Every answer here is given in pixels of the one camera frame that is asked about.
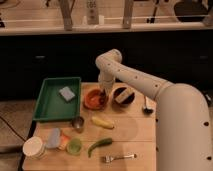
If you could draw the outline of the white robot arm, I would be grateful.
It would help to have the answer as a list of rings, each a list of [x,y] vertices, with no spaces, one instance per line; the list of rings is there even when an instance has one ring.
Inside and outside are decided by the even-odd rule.
[[[112,49],[99,55],[98,81],[110,92],[120,80],[156,102],[156,171],[213,171],[213,141],[208,105],[195,87],[127,67]]]

